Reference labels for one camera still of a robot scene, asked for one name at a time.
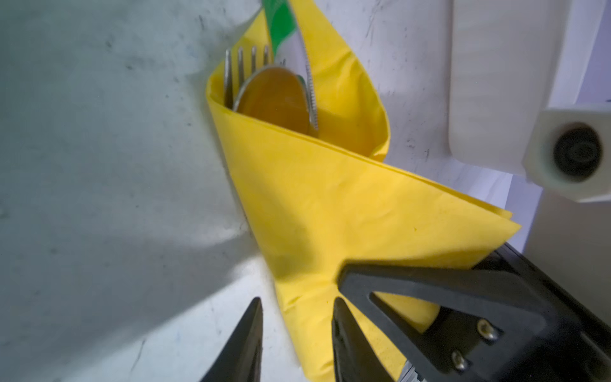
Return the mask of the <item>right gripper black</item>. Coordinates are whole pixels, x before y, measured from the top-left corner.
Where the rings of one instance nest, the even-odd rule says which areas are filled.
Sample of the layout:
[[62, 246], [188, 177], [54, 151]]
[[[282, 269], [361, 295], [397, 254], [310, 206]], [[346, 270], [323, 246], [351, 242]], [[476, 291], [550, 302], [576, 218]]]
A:
[[[569, 315], [580, 321], [580, 381], [610, 380], [610, 327], [510, 244], [474, 267], [453, 270], [349, 264], [343, 296], [386, 334], [428, 381], [567, 381], [558, 334]], [[380, 294], [432, 302], [450, 312], [421, 334]]]

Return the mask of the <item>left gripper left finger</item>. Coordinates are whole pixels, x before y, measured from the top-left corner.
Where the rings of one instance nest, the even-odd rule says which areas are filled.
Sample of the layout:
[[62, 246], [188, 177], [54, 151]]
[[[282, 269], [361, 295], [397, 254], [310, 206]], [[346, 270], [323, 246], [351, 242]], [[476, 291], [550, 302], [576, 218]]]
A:
[[254, 298], [201, 382], [259, 382], [263, 355], [263, 307]]

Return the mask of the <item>silver spoon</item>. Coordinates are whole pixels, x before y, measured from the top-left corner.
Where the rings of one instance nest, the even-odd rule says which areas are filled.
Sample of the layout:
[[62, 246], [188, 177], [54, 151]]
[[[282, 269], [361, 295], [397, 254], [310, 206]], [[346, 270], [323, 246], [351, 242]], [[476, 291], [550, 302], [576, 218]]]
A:
[[255, 71], [240, 87], [233, 111], [299, 134], [313, 133], [305, 85], [283, 66]]

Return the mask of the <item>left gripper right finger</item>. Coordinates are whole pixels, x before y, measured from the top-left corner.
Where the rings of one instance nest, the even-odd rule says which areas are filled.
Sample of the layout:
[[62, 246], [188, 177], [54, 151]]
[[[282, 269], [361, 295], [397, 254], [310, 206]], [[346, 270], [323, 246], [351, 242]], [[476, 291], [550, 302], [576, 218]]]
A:
[[334, 301], [332, 341], [335, 381], [393, 381], [342, 298]]

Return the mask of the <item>silver knife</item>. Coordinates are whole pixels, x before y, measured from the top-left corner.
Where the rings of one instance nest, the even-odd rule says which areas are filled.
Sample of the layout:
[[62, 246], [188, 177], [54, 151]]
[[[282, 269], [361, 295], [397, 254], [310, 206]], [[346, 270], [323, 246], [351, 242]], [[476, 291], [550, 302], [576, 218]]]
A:
[[263, 0], [262, 6], [267, 21], [274, 62], [291, 70], [304, 85], [310, 124], [318, 132], [318, 110], [310, 60], [291, 2]]

